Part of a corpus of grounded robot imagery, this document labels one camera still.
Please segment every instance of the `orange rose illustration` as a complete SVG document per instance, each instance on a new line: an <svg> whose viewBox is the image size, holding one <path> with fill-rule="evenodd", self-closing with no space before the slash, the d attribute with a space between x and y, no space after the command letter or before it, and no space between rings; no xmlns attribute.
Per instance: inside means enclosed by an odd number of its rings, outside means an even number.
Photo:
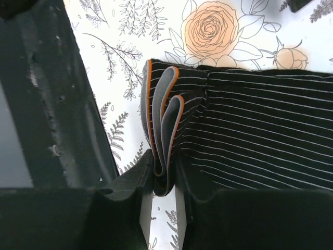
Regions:
<svg viewBox="0 0 333 250"><path fill-rule="evenodd" d="M205 2L182 24L184 50L199 59L219 59L236 46L236 11L221 2Z"/></svg>
<svg viewBox="0 0 333 250"><path fill-rule="evenodd" d="M282 48L275 56L278 69L305 69L308 57L296 48Z"/></svg>

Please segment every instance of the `botanical line art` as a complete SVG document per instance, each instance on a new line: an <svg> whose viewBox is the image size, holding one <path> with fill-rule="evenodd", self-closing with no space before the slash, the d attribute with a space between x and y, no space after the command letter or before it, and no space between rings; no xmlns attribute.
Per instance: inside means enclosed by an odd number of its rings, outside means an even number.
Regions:
<svg viewBox="0 0 333 250"><path fill-rule="evenodd" d="M308 57L299 50L302 41L295 47L285 47L278 37L277 49L274 52L261 49L262 53L267 53L269 56L266 58L273 58L273 64L278 69L306 69L308 63Z"/></svg>
<svg viewBox="0 0 333 250"><path fill-rule="evenodd" d="M139 147L138 151L136 152L136 155L135 155L133 161L131 161L129 164L127 164L127 166L124 166L125 171L128 171L130 168L132 168L141 159L142 154L143 154L143 147L144 147L144 142L141 141L140 147Z"/></svg>
<svg viewBox="0 0 333 250"><path fill-rule="evenodd" d="M288 5L287 1L283 1L279 11L281 12L281 11L285 10L286 8L288 8L288 6L289 5Z"/></svg>
<svg viewBox="0 0 333 250"><path fill-rule="evenodd" d="M173 247L173 249L180 250L179 249L179 237L178 237L178 235L172 235L171 237L172 237L173 242L170 242L170 244Z"/></svg>
<svg viewBox="0 0 333 250"><path fill-rule="evenodd" d="M157 244L157 238L155 237L154 241L152 244L148 244L148 250L154 250L154 247L156 246Z"/></svg>
<svg viewBox="0 0 333 250"><path fill-rule="evenodd" d="M165 211L168 216L170 223L167 221L168 226L171 228L175 234L171 235L173 242L170 242L171 246L175 250L179 250L179 238L178 238L178 229L175 227L177 225L177 212L172 210L171 212Z"/></svg>
<svg viewBox="0 0 333 250"><path fill-rule="evenodd" d="M122 129L124 128L123 124L125 123L126 118L129 116L129 113L124 112L116 119L115 123L112 124L112 128L110 128L110 132L107 132L109 143L111 146L111 151L114 157L118 160L121 160L120 155L116 152L116 149L124 151L124 148L120 145L121 142L124 142L122 135L124 132Z"/></svg>
<svg viewBox="0 0 333 250"><path fill-rule="evenodd" d="M87 13L85 16L96 28L99 28L102 23L109 26L100 6L100 0L80 0L80 4L86 12L92 13Z"/></svg>
<svg viewBox="0 0 333 250"><path fill-rule="evenodd" d="M263 55L247 39L262 29L276 33L281 24L265 21L265 16L260 14L268 0L242 0L240 4L242 13L238 15L222 2L204 2L198 6L195 0L188 0L180 33L169 28L170 38L165 40L171 40L173 51L165 51L166 59L194 67L237 67L240 61L252 61L261 70L257 60Z"/></svg>
<svg viewBox="0 0 333 250"><path fill-rule="evenodd" d="M108 109L109 109L109 107L110 107L111 111L114 110L114 106L111 105L111 102L107 102L107 103L105 103L105 104L103 105L103 107L100 108L100 110L99 110L99 114L100 114L100 117L101 117L101 119L102 119L102 123L103 123L103 125L106 124L105 120L106 120L106 118L107 118L107 114L108 114Z"/></svg>
<svg viewBox="0 0 333 250"><path fill-rule="evenodd" d="M77 31L76 28L79 26L79 22L77 24L74 24L73 22L71 22L71 28L73 31Z"/></svg>
<svg viewBox="0 0 333 250"><path fill-rule="evenodd" d="M311 23L328 14L333 13L333 0L321 0L310 16Z"/></svg>
<svg viewBox="0 0 333 250"><path fill-rule="evenodd" d="M124 16L120 20L120 34L145 36L147 32L152 40L158 40L161 36L162 26L167 18L159 14L164 10L156 6L157 0L126 0L121 4L120 13Z"/></svg>
<svg viewBox="0 0 333 250"><path fill-rule="evenodd" d="M136 69L137 62L142 58L142 53L139 52L136 49L136 46L133 46L132 43L130 43L128 47L124 47L125 42L119 41L117 46L113 47L92 34L85 34L100 40L102 45L102 52L104 55L106 55L108 61L107 71L109 72L108 80L110 81L112 80L114 74L117 73L115 70L117 63L115 60L113 60L113 56L118 58L122 67L121 70L125 74L126 82L128 83L128 89L126 89L123 97L130 101L133 98L136 98L134 90L138 87L139 84L142 85L143 79L142 73Z"/></svg>

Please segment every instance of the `garment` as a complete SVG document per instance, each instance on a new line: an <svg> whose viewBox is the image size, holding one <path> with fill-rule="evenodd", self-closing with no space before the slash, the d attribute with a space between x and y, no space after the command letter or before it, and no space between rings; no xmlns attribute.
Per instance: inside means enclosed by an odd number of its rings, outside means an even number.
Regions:
<svg viewBox="0 0 333 250"><path fill-rule="evenodd" d="M333 190L333 75L148 60L142 121L157 195L175 152L228 189Z"/></svg>

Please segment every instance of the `floral wallpaper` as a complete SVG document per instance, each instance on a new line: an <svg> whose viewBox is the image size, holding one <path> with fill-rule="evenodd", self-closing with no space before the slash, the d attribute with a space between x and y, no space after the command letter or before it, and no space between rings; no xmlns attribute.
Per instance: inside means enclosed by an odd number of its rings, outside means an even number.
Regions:
<svg viewBox="0 0 333 250"><path fill-rule="evenodd" d="M149 148L139 95L145 60L193 67L333 72L333 0L63 0L120 173ZM150 250L177 250L174 191L153 198Z"/></svg>

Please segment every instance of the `gray lining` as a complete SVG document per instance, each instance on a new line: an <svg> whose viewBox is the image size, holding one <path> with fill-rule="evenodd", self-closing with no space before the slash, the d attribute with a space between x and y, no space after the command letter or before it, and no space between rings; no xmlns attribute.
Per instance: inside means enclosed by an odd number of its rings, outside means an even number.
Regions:
<svg viewBox="0 0 333 250"><path fill-rule="evenodd" d="M165 95L169 93L172 88L172 83L175 81L176 69L174 67L168 67L162 74L160 80L157 83L154 96L152 98L152 126L154 132L155 145L157 149L158 156L161 160L163 170L166 167L166 161L164 149L162 145L162 135L161 135L161 117L162 117L162 104Z"/></svg>
<svg viewBox="0 0 333 250"><path fill-rule="evenodd" d="M169 172L170 157L172 152L172 138L175 137L178 123L182 116L183 102L179 95L171 98L169 105L164 113L161 125L162 147L166 172Z"/></svg>

